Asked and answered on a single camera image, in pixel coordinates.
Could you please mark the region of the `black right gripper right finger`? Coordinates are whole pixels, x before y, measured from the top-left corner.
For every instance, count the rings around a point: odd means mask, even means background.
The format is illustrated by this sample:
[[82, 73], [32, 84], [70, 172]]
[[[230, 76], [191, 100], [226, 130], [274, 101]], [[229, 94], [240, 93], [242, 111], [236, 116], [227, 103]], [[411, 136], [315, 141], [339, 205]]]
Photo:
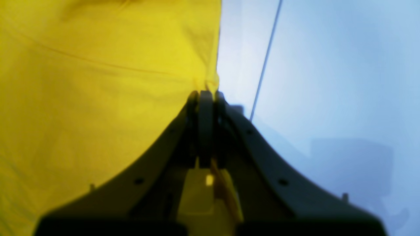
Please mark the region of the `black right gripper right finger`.
[[385, 236], [381, 221], [291, 167], [221, 92], [206, 92], [207, 161], [225, 169], [240, 202], [236, 236]]

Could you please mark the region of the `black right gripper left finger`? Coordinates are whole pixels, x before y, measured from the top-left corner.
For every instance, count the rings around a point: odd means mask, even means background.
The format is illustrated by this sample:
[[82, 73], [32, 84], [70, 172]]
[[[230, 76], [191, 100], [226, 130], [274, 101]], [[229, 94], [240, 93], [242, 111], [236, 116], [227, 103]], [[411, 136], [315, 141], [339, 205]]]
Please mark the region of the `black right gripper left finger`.
[[36, 236], [187, 236], [177, 222], [183, 182], [194, 167], [198, 107], [192, 92], [180, 113], [131, 166], [87, 195], [43, 216]]

